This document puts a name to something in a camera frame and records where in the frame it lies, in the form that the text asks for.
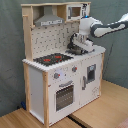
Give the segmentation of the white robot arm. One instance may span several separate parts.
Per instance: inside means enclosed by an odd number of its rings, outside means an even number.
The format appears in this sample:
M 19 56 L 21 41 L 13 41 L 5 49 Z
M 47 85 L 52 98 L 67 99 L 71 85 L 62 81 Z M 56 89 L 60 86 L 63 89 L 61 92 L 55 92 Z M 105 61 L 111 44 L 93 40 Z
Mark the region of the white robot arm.
M 128 13 L 124 14 L 119 21 L 107 25 L 104 25 L 100 20 L 91 16 L 84 16 L 80 20 L 79 32 L 71 36 L 68 48 L 73 49 L 74 46 L 78 46 L 81 48 L 82 52 L 91 52 L 93 50 L 93 42 L 88 38 L 89 35 L 100 38 L 108 33 L 127 28 Z

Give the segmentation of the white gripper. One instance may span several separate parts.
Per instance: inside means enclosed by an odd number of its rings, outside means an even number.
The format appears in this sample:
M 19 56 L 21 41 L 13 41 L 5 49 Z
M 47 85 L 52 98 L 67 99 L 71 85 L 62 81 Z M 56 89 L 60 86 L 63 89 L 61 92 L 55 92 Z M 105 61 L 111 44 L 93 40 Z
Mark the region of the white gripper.
M 86 35 L 81 35 L 79 33 L 74 33 L 70 38 L 70 43 L 68 44 L 69 49 L 73 49 L 75 46 L 89 52 L 93 50 L 93 42 Z

